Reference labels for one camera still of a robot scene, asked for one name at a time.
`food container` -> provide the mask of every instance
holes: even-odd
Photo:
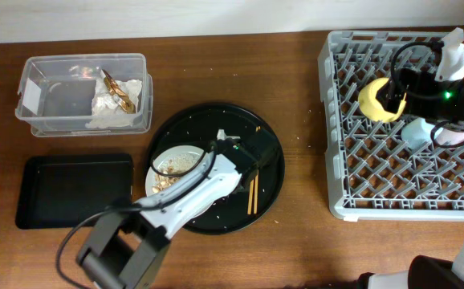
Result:
[[[92,116],[95,79],[100,78],[102,69],[115,80],[142,81],[136,113]],[[150,129],[152,78],[146,71],[146,58],[139,53],[29,58],[18,94],[15,115],[31,124],[35,136],[116,135],[144,133]],[[92,120],[110,125],[91,128],[88,124]]]

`wood grain surface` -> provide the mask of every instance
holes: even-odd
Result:
[[[273,35],[0,44],[0,288],[66,288],[54,254],[65,230],[19,230],[14,215],[28,158],[129,153],[133,198],[144,196],[144,158],[153,133],[175,112],[207,101],[238,104],[275,130],[286,158],[282,191],[254,225],[222,236],[181,230],[157,276],[157,288],[280,288],[354,280],[406,270],[418,254],[453,259],[464,223],[344,222],[328,210],[324,108],[317,57],[328,31]],[[36,138],[14,116],[18,80],[31,56],[140,52],[153,77],[153,119],[135,136]],[[68,275],[82,230],[63,257]]]

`black rectangular tray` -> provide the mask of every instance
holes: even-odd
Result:
[[[129,204],[133,170],[128,154],[32,157],[23,170],[16,226],[73,227],[107,206]]]

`gray dish rack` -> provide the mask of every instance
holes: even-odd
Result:
[[[382,124],[360,112],[359,91],[389,76],[391,56],[405,43],[440,39],[447,33],[333,31],[318,58],[320,95],[327,119],[330,211],[345,221],[359,219],[464,221],[464,146],[422,145],[401,139],[413,120]],[[435,55],[409,48],[398,67],[435,71]]]

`plastic container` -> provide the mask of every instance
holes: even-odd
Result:
[[[143,82],[134,114],[92,116],[95,79],[105,69],[115,80]],[[152,79],[142,54],[58,55],[29,58],[23,69],[15,115],[35,136],[144,133],[152,119]],[[125,126],[88,128],[92,120]]]
[[[410,149],[401,130],[415,117],[371,121],[357,96],[368,83],[389,76],[392,55],[412,41],[447,33],[333,31],[318,58],[320,95],[327,121],[328,201],[345,221],[359,219],[464,221],[464,146]],[[413,47],[397,67],[436,71],[433,53]]]

